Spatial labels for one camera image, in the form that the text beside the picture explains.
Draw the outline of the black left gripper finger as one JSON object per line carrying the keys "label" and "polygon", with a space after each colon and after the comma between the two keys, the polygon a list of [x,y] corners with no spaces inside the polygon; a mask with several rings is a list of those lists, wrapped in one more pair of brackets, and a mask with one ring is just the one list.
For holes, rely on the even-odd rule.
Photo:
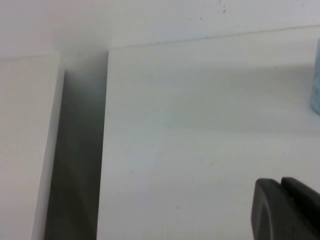
{"label": "black left gripper finger", "polygon": [[255,240],[318,240],[320,194],[293,177],[259,178],[251,227]]}

